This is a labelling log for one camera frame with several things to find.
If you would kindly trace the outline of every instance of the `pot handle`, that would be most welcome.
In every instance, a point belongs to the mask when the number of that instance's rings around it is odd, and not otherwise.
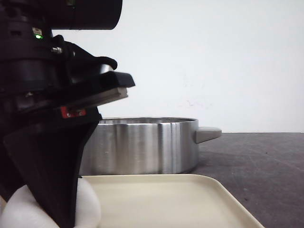
[[[222,135],[222,130],[217,127],[199,127],[196,131],[196,144],[219,138]]]

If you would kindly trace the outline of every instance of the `green led light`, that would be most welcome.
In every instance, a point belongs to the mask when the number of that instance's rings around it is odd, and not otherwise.
[[[37,39],[43,39],[43,36],[41,36],[41,35],[35,35],[35,37],[36,37]]]

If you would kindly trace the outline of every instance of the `dark gray table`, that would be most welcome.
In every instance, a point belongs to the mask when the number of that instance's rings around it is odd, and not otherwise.
[[[217,179],[266,228],[304,228],[304,133],[224,133],[192,172]]]

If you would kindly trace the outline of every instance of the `stainless steel pot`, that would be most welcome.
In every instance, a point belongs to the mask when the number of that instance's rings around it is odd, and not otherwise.
[[[85,146],[80,174],[185,172],[198,163],[198,144],[220,135],[197,119],[103,119]]]

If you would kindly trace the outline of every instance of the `cream plastic tray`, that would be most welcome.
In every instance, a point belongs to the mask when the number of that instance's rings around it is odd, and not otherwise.
[[[99,228],[263,228],[215,179],[193,175],[85,176]]]

